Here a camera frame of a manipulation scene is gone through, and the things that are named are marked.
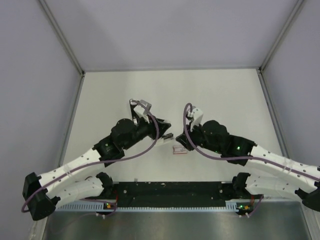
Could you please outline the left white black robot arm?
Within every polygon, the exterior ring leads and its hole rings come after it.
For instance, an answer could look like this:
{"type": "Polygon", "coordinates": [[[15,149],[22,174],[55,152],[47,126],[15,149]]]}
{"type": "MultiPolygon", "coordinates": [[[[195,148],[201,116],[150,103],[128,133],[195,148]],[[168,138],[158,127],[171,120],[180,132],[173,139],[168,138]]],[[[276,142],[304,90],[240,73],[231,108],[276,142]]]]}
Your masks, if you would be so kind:
{"type": "Polygon", "coordinates": [[[151,104],[129,101],[131,118],[118,120],[110,134],[78,158],[42,174],[32,172],[24,179],[22,213],[34,221],[51,215],[57,208],[88,198],[107,199],[114,193],[112,178],[105,169],[117,162],[139,158],[159,140],[170,139],[172,126],[155,117],[151,104]]]}

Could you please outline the white stapler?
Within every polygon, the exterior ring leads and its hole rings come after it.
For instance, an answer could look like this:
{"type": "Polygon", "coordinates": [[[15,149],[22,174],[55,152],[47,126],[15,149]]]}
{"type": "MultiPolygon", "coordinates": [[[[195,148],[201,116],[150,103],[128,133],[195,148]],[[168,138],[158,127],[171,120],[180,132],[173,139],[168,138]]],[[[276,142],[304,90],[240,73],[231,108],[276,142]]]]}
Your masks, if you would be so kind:
{"type": "Polygon", "coordinates": [[[156,141],[156,144],[155,146],[161,146],[161,145],[165,145],[165,144],[168,144],[172,141],[174,141],[175,138],[174,138],[174,134],[173,133],[168,133],[168,134],[165,134],[163,135],[162,137],[160,137],[157,141],[156,141]]]}

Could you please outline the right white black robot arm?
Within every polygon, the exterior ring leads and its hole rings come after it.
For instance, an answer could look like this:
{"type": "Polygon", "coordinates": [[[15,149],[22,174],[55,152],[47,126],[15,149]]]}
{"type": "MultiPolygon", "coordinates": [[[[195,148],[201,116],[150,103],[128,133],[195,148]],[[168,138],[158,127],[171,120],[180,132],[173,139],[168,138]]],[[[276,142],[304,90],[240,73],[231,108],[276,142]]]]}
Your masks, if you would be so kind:
{"type": "Polygon", "coordinates": [[[233,192],[239,198],[265,195],[301,202],[320,210],[320,168],[277,155],[254,141],[232,135],[215,120],[204,124],[189,123],[175,140],[188,151],[209,150],[231,164],[268,173],[240,172],[232,180],[233,192]]]}

